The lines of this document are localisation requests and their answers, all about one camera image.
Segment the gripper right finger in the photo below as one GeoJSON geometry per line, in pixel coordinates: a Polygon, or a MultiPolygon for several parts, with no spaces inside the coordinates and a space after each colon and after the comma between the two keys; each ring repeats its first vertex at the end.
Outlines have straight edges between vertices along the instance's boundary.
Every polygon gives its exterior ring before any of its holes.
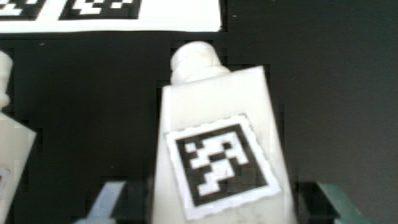
{"type": "Polygon", "coordinates": [[[302,183],[302,224],[371,224],[335,184],[302,183]]]}

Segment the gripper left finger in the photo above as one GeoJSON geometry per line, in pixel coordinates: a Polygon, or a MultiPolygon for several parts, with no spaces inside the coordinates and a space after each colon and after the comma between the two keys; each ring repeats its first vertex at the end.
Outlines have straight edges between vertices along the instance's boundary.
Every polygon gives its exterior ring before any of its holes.
{"type": "Polygon", "coordinates": [[[112,212],[122,192],[126,182],[110,181],[104,183],[94,205],[85,218],[78,219],[73,224],[117,224],[112,212]]]}

